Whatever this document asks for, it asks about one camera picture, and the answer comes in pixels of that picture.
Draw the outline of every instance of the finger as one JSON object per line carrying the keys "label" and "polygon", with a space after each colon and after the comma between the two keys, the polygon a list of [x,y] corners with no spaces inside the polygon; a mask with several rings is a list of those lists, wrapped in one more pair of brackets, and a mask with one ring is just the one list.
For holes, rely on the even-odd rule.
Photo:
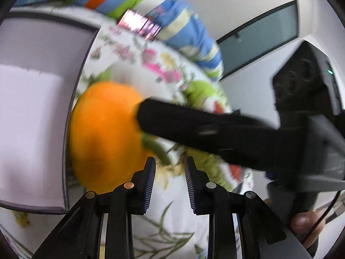
{"label": "finger", "polygon": [[[291,221],[291,229],[297,234],[297,238],[301,240],[307,234],[313,225],[319,220],[321,214],[316,211],[309,211],[297,214]],[[304,242],[303,246],[309,248],[317,239],[325,227],[325,219],[314,229],[313,233]]]}

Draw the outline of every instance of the orange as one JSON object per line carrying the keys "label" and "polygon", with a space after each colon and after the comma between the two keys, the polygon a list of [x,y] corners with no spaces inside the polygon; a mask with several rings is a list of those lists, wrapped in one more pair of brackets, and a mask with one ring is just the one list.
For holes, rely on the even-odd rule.
{"label": "orange", "polygon": [[69,151],[79,181],[98,194],[114,190],[142,170],[150,155],[136,120],[139,93],[115,82],[92,84],[69,123]]}

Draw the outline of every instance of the floral tablecloth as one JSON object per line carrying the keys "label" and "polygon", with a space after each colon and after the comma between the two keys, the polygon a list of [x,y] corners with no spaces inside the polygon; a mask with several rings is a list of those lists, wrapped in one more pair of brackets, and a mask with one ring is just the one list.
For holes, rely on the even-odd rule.
{"label": "floral tablecloth", "polygon": [[[213,83],[195,64],[159,41],[143,38],[119,28],[114,20],[77,7],[27,8],[101,27],[85,63],[75,102],[98,80],[113,80],[134,86],[142,96],[184,104],[213,113],[231,112],[219,83]],[[196,216],[190,208],[183,161],[194,157],[211,181],[229,191],[252,188],[252,173],[229,165],[219,157],[158,138],[169,164],[157,159],[151,204],[146,215],[132,216],[136,258],[206,258],[208,216]],[[73,205],[84,189],[67,176]],[[61,219],[58,215],[35,215],[0,209],[0,229],[20,258],[30,258]],[[102,233],[104,248],[105,229]]]}

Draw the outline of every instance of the striped blanket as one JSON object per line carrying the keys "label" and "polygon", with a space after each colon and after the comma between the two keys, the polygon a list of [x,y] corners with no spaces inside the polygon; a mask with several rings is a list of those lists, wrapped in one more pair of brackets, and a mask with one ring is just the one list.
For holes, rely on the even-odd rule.
{"label": "striped blanket", "polygon": [[[17,0],[23,6],[50,0]],[[186,0],[68,0],[73,5],[87,7],[119,19],[126,10],[133,9],[162,26],[157,38],[179,51],[204,70],[212,81],[223,73],[223,62],[216,42],[192,6]]]}

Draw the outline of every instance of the window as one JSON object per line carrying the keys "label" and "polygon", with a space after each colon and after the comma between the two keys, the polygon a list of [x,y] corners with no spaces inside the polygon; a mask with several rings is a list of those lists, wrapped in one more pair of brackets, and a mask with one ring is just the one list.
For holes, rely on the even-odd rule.
{"label": "window", "polygon": [[298,37],[297,0],[272,9],[220,38],[224,77]]}

